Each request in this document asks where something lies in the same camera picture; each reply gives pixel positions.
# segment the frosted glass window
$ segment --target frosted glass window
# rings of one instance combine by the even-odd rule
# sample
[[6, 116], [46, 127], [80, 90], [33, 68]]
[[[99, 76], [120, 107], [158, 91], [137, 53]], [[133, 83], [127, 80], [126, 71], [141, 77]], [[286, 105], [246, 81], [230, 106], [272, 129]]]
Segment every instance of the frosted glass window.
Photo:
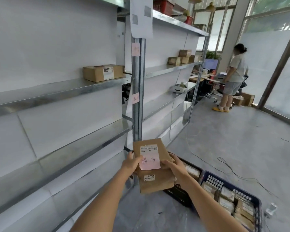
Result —
[[258, 0], [253, 15], [290, 6], [290, 0]]
[[265, 107], [290, 118], [290, 58], [280, 74]]
[[[224, 41], [225, 41], [225, 38], [227, 36], [228, 28], [229, 28], [231, 18], [232, 18], [232, 13], [233, 13], [233, 9], [228, 9], [227, 15], [225, 17], [224, 25], [222, 28], [222, 34], [221, 34], [221, 38], [220, 38], [220, 42], [219, 42], [219, 46], [218, 46], [218, 51], [223, 50]], [[215, 49], [216, 49], [219, 31], [220, 31], [220, 27], [222, 24], [223, 14], [224, 14], [224, 10], [215, 11], [214, 18], [213, 18], [212, 32], [211, 32], [211, 35], [209, 37], [209, 45], [208, 45], [209, 51], [215, 51]], [[199, 37], [197, 50], [203, 50], [204, 40], [205, 40], [205, 37]]]
[[247, 87], [243, 92], [255, 95], [258, 104], [261, 96], [290, 39], [290, 12], [251, 19], [240, 43], [248, 51], [249, 66]]

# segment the paper sheet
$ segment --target paper sheet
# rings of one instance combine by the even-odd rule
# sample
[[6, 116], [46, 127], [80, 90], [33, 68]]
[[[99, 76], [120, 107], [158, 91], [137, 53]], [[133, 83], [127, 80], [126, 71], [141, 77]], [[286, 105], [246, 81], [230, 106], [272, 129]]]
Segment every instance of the paper sheet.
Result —
[[141, 155], [143, 156], [140, 161], [141, 170], [160, 169], [160, 159], [157, 145], [141, 146]]
[[134, 38], [152, 38], [152, 0], [130, 0], [130, 25]]

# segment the pink sticky note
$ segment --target pink sticky note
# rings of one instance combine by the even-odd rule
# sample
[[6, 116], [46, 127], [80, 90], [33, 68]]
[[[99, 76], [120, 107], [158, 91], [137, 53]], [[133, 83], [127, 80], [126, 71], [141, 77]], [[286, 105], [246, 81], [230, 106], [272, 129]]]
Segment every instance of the pink sticky note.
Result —
[[141, 146], [141, 155], [143, 156], [140, 161], [141, 170], [160, 169], [160, 159], [157, 145]]
[[140, 93], [132, 94], [132, 104], [138, 103], [140, 101]]
[[131, 43], [132, 56], [141, 56], [141, 46], [139, 43]]

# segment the window frame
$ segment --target window frame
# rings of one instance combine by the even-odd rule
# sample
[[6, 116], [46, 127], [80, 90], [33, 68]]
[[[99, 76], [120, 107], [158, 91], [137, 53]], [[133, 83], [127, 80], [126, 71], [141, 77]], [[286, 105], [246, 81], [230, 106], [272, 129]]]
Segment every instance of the window frame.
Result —
[[[229, 30], [230, 30], [230, 26], [231, 26], [231, 23], [232, 23], [232, 19], [233, 19], [233, 16], [234, 16], [235, 7], [236, 7], [236, 5], [230, 5], [230, 6], [228, 6], [228, 10], [233, 9], [233, 11], [232, 11], [232, 15], [231, 15], [230, 23], [229, 23], [229, 26], [228, 26], [228, 30], [227, 30], [227, 35], [226, 35], [226, 37], [225, 37], [225, 39], [224, 39], [224, 42], [223, 42], [222, 50], [221, 50], [221, 51], [217, 51], [218, 54], [222, 54], [222, 52], [223, 52], [223, 50], [224, 50], [225, 42], [226, 42], [226, 40], [227, 40], [227, 37], [228, 37], [228, 34], [229, 34]], [[215, 11], [217, 11], [217, 10], [224, 10], [224, 9], [225, 9], [225, 6], [221, 6], [221, 7], [217, 7]], [[194, 18], [195, 18], [195, 16], [196, 16], [197, 12], [205, 12], [205, 9], [194, 10], [194, 12], [193, 12], [193, 16], [194, 16]], [[208, 22], [208, 24], [207, 24], [207, 28], [208, 28], [208, 26], [209, 26], [210, 23], [211, 23], [211, 17], [209, 18], [209, 22]], [[197, 53], [202, 53], [203, 50], [196, 50], [196, 52], [197, 52]]]

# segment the gray floor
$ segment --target gray floor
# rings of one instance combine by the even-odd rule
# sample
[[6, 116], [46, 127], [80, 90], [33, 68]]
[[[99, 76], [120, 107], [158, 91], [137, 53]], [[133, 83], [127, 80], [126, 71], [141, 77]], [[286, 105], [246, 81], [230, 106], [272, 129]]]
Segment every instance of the gray floor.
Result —
[[[274, 202], [276, 215], [266, 221], [271, 232], [290, 231], [290, 126], [251, 107], [230, 113], [211, 110], [203, 99], [194, 108], [189, 125], [168, 150], [187, 161], [227, 179], [261, 199], [263, 210]], [[226, 174], [217, 171], [209, 164]], [[223, 157], [235, 173], [257, 178], [244, 181], [217, 160]], [[140, 195], [135, 187], [120, 202], [114, 231], [205, 231], [200, 219], [164, 192]]]

